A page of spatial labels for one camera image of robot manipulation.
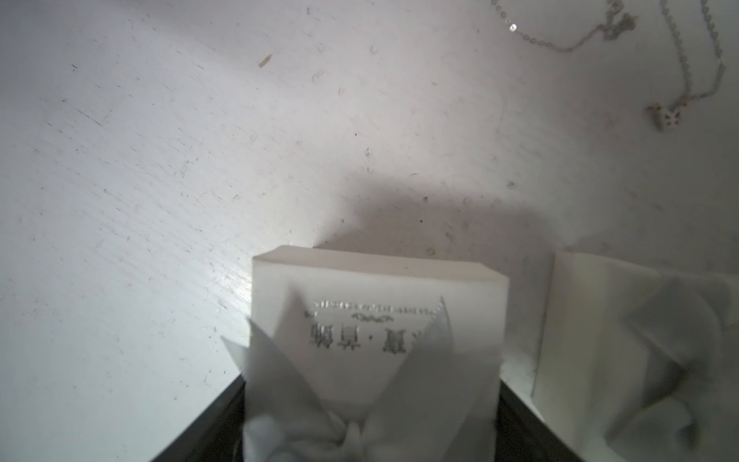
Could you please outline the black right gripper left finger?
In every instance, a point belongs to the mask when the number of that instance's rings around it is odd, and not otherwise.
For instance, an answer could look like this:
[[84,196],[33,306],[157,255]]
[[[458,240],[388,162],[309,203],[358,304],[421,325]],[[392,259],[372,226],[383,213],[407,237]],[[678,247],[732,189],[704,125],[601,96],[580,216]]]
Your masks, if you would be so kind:
[[243,461],[244,379],[235,380],[154,462]]

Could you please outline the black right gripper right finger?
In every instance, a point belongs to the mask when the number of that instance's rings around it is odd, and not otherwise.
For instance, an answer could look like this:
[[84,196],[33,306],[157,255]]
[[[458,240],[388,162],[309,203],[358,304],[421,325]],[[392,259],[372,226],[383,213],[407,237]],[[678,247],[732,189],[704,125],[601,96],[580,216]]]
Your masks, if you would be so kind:
[[496,431],[496,462],[582,461],[504,382]]

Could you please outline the white gift box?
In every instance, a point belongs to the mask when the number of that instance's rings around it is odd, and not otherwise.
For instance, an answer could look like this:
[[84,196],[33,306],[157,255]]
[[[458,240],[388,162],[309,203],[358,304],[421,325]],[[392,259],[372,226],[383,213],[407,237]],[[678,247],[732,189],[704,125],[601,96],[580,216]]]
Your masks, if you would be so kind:
[[737,276],[557,254],[533,402],[584,461],[737,460]]
[[247,461],[491,461],[509,280],[281,246],[252,261]]

